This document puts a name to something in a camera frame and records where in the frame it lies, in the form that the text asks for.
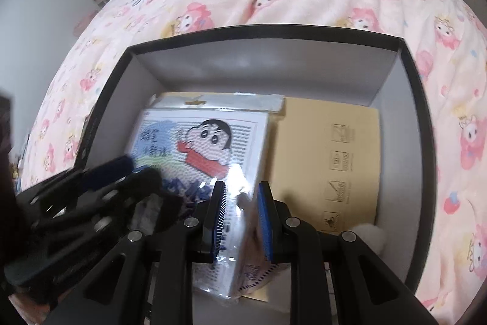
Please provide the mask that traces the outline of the Shin-chan bead art kit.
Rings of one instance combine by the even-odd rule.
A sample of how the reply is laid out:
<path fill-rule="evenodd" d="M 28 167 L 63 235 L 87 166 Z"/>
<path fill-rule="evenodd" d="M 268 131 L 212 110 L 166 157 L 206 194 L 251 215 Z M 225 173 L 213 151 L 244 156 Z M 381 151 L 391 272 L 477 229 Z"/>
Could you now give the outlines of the Shin-chan bead art kit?
<path fill-rule="evenodd" d="M 185 212 L 210 199 L 216 182 L 225 183 L 219 254 L 214 264 L 196 266 L 193 278 L 196 288 L 219 298 L 237 295 L 268 121 L 263 111 L 146 109 L 127 148 L 137 168 L 161 172 L 163 188 L 184 199 Z"/>

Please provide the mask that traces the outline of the clear plastic pouch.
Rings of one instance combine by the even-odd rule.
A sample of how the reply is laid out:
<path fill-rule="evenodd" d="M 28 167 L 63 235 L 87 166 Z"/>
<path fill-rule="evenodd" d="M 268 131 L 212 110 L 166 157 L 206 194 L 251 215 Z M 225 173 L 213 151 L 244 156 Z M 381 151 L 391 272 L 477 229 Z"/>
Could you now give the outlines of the clear plastic pouch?
<path fill-rule="evenodd" d="M 150 109 L 199 111 L 250 111 L 279 113 L 285 97 L 278 94 L 165 92 L 153 96 Z"/>

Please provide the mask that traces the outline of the pink cartoon print blanket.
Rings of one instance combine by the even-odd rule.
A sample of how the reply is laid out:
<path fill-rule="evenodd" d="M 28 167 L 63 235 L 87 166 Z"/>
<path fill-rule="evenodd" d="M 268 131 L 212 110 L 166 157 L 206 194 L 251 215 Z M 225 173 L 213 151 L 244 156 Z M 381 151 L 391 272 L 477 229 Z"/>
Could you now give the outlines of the pink cartoon print blanket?
<path fill-rule="evenodd" d="M 22 188 L 69 169 L 65 144 L 133 44 L 243 24 L 341 26 L 400 36 L 428 97 L 437 154 L 433 238 L 417 297 L 441 324 L 466 312 L 486 278 L 486 29 L 463 0 L 111 0 L 46 92 Z"/>

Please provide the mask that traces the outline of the white fluffy plush ball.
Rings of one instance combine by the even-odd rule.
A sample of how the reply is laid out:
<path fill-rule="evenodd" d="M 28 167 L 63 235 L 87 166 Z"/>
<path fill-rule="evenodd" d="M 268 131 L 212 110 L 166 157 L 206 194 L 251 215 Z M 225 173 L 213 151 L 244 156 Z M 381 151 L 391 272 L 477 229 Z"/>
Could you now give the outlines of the white fluffy plush ball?
<path fill-rule="evenodd" d="M 378 256 L 383 253 L 386 244 L 384 230 L 373 224 L 358 224 L 352 228 L 352 231 Z"/>

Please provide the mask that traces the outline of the black storage box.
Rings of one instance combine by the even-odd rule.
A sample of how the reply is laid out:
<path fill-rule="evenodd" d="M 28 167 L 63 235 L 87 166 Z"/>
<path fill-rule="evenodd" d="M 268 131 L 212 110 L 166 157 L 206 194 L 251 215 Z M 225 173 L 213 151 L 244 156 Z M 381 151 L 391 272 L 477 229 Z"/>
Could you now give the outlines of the black storage box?
<path fill-rule="evenodd" d="M 365 30 L 232 26 L 137 44 L 116 63 L 83 127 L 77 167 L 122 153 L 137 113 L 156 92 L 282 94 L 376 108 L 381 171 L 378 224 L 385 263 L 419 285 L 437 195 L 433 127 L 406 43 Z"/>

